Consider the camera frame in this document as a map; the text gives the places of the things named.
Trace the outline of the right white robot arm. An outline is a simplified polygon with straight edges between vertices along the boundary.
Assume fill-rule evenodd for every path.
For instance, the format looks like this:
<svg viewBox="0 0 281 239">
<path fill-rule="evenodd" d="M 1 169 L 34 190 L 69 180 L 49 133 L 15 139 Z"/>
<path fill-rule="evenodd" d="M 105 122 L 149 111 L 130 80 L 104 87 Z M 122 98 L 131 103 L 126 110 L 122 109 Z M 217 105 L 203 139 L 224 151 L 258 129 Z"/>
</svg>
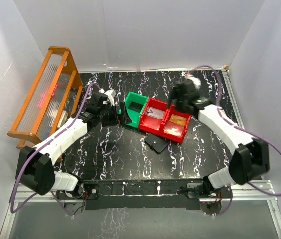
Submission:
<svg viewBox="0 0 281 239">
<path fill-rule="evenodd" d="M 231 185 L 244 185 L 270 169 L 269 146 L 261 139 L 238 129 L 221 107 L 199 93 L 201 82 L 189 76 L 173 86 L 168 104 L 175 102 L 175 108 L 182 113 L 196 117 L 209 127 L 227 146 L 232 158 L 228 166 L 203 178 L 195 187 L 200 194 L 212 194 Z"/>
</svg>

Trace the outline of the green plastic bin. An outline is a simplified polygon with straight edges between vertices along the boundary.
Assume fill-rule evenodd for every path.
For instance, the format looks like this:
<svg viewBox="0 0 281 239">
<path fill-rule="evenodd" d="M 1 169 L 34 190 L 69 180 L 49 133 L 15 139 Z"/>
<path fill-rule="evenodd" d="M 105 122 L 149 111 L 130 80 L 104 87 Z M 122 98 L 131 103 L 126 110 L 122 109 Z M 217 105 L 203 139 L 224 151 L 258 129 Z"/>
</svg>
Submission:
<svg viewBox="0 0 281 239">
<path fill-rule="evenodd" d="M 131 123 L 128 124 L 129 127 L 138 128 L 141 116 L 144 109 L 149 101 L 148 96 L 144 96 L 135 92 L 128 92 L 125 97 L 125 106 L 127 108 L 127 113 L 131 119 Z"/>
</svg>

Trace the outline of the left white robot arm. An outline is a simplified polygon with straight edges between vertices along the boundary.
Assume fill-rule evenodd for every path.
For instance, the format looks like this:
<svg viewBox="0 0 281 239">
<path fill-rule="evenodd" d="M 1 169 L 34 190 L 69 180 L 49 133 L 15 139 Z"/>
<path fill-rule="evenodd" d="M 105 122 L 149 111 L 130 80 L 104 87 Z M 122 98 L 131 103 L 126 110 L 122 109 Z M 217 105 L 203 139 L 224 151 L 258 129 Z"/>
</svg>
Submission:
<svg viewBox="0 0 281 239">
<path fill-rule="evenodd" d="M 99 124 L 102 127 L 130 124 L 124 102 L 115 104 L 114 90 L 99 90 L 81 103 L 79 109 L 55 133 L 34 147 L 25 146 L 19 154 L 16 182 L 39 195 L 50 191 L 74 191 L 78 177 L 57 172 L 54 165 L 78 139 Z"/>
</svg>

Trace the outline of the black silver stapler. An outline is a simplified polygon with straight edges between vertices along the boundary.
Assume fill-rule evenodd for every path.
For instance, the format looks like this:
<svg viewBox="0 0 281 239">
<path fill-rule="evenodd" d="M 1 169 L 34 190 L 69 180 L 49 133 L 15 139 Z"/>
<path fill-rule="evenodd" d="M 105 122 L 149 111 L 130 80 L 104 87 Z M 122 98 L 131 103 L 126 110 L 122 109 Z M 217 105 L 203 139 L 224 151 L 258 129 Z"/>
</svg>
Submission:
<svg viewBox="0 0 281 239">
<path fill-rule="evenodd" d="M 192 74 L 187 73 L 186 79 L 191 80 L 197 90 L 201 88 L 201 80 L 199 78 L 196 78 Z"/>
</svg>

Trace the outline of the red double plastic bin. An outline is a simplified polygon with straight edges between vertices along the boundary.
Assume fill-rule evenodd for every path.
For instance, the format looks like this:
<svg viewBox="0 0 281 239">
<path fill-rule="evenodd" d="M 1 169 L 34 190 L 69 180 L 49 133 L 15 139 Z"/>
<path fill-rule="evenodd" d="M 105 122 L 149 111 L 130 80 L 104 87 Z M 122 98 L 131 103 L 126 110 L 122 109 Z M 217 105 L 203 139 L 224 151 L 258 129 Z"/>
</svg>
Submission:
<svg viewBox="0 0 281 239">
<path fill-rule="evenodd" d="M 165 111 L 165 115 L 162 120 L 150 117 L 146 114 L 146 109 L 148 107 L 154 107 L 160 110 Z M 170 117 L 172 114 L 180 115 L 187 118 L 186 126 L 180 126 L 174 123 L 171 123 Z M 182 144 L 184 138 L 188 132 L 189 123 L 191 121 L 191 115 L 179 112 L 175 108 L 168 108 L 167 103 L 149 98 L 149 101 L 145 107 L 145 110 L 140 118 L 138 129 L 156 136 L 177 142 Z"/>
</svg>

